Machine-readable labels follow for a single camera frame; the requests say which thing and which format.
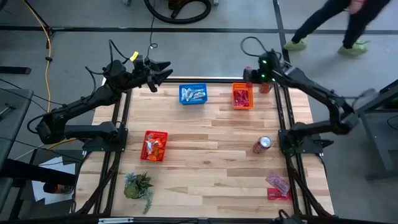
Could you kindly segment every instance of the black pants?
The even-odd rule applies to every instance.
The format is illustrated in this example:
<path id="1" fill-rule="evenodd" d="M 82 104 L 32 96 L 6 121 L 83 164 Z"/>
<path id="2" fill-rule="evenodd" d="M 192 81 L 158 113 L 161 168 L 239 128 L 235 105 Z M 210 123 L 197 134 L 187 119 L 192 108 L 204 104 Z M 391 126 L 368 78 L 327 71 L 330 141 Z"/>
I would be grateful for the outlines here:
<path id="1" fill-rule="evenodd" d="M 364 33 L 366 26 L 377 17 L 389 2 L 390 0 L 366 0 L 356 14 L 350 15 L 343 46 L 352 48 L 354 43 Z M 309 17 L 296 31 L 292 41 L 295 43 L 300 42 L 302 38 L 311 34 L 328 19 L 341 13 L 350 4 L 351 0 L 328 0 L 321 9 Z"/>

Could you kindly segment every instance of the plastic basket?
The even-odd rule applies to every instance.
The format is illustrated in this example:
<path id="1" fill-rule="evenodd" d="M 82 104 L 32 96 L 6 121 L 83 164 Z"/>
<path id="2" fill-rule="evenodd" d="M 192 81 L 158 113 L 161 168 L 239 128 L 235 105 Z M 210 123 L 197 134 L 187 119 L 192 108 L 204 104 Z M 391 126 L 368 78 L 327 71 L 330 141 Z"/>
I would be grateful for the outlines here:
<path id="1" fill-rule="evenodd" d="M 164 146 L 163 146 L 163 150 L 164 150 L 163 157 L 157 161 L 152 161 L 150 159 L 147 159 L 148 153 L 147 153 L 147 144 L 146 144 L 145 140 L 148 138 L 148 135 L 150 135 L 150 134 L 153 136 L 153 138 L 162 138 L 165 140 Z M 167 135 L 168 135 L 167 133 L 160 132 L 160 131 L 146 131 L 145 137 L 144 137 L 144 143 L 142 145 L 142 150 L 141 150 L 141 160 L 142 161 L 151 161 L 151 162 L 163 162 L 164 154 L 166 153 Z"/>
<path id="2" fill-rule="evenodd" d="M 246 90 L 248 91 L 248 97 L 249 97 L 249 106 L 235 106 L 235 96 L 234 96 L 234 91 L 238 90 Z M 254 107 L 253 103 L 253 88 L 252 87 L 247 87 L 245 83 L 232 83 L 232 107 L 234 109 L 238 110 L 250 110 L 251 108 Z"/>
<path id="3" fill-rule="evenodd" d="M 190 100 L 190 101 L 183 101 L 181 100 L 181 89 L 182 88 L 190 88 L 191 90 L 200 90 L 200 89 L 204 89 L 205 91 L 205 97 L 203 98 L 199 98 L 196 100 Z M 180 103 L 182 105 L 197 105 L 197 104 L 204 104 L 207 101 L 207 87 L 206 84 L 204 83 L 198 83 L 198 84 L 186 84 L 186 85 L 180 85 L 180 89 L 179 89 L 179 97 L 180 97 Z"/>

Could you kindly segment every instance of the yellow tag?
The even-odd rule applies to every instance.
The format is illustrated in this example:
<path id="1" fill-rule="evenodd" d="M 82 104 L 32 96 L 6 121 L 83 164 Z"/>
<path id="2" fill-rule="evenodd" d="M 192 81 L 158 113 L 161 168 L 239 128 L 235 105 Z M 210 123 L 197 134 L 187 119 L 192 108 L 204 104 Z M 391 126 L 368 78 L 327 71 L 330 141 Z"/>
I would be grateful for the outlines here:
<path id="1" fill-rule="evenodd" d="M 130 61 L 133 62 L 138 56 L 138 52 L 134 52 L 134 54 L 130 57 Z"/>

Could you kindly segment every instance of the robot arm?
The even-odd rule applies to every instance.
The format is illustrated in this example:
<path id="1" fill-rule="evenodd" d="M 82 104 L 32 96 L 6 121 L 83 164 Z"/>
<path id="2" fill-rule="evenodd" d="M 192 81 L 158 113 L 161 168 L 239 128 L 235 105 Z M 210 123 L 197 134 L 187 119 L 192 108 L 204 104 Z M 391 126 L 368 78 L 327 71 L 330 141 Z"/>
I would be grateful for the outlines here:
<path id="1" fill-rule="evenodd" d="M 244 80 L 259 84 L 276 82 L 281 86 L 297 88 L 328 108 L 330 112 L 328 121 L 292 127 L 291 131 L 297 138 L 327 132 L 348 134 L 358 123 L 354 109 L 347 104 L 344 98 L 336 95 L 333 90 L 328 90 L 308 79 L 301 69 L 287 62 L 280 63 L 274 51 L 260 55 L 258 63 L 257 70 L 245 69 Z"/>
<path id="2" fill-rule="evenodd" d="M 154 62 L 149 58 L 144 61 L 141 55 L 133 63 L 134 70 L 129 73 L 120 60 L 114 60 L 104 69 L 105 84 L 92 95 L 82 96 L 80 100 L 42 115 L 42 120 L 35 128 L 40 140 L 44 144 L 54 144 L 64 138 L 93 139 L 101 137 L 105 142 L 112 141 L 118 131 L 110 122 L 99 126 L 68 126 L 66 123 L 99 106 L 114 104 L 120 99 L 122 92 L 132 88 L 140 88 L 142 85 L 148 84 L 150 90 L 156 92 L 155 85 L 160 86 L 173 72 L 173 70 L 164 70 L 170 65 L 170 62 Z"/>

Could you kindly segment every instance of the wooden table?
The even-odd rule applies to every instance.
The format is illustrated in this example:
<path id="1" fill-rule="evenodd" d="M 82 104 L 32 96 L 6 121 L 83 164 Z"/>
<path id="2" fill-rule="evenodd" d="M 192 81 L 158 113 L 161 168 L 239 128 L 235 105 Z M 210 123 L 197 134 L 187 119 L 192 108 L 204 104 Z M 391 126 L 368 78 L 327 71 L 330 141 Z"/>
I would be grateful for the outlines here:
<path id="1" fill-rule="evenodd" d="M 130 172 L 148 172 L 152 177 L 155 193 L 148 217 L 274 218 L 281 208 L 293 213 L 292 202 L 267 199 L 267 188 L 271 186 L 265 178 L 269 172 L 287 180 L 285 158 L 277 139 L 280 128 L 273 90 L 264 95 L 254 88 L 254 108 L 246 111 L 232 108 L 231 84 L 207 86 L 207 103 L 189 106 L 178 102 L 178 84 L 163 84 L 157 93 L 146 87 L 133 89 L 127 119 L 129 137 L 119 166 L 113 217 L 144 216 L 146 202 L 127 199 L 123 194 L 124 175 Z M 311 123 L 306 94 L 290 90 L 290 96 L 295 120 Z M 98 108 L 93 124 L 110 121 L 112 113 L 113 106 Z M 169 134 L 162 163 L 140 160 L 147 130 Z M 271 137 L 273 145 L 267 152 L 255 154 L 252 146 L 262 135 Z M 103 152 L 93 152 L 81 168 L 76 192 L 78 209 L 98 185 L 103 157 Z M 303 155 L 303 165 L 308 187 L 333 213 L 319 158 Z M 304 211 L 300 191 L 298 196 Z"/>

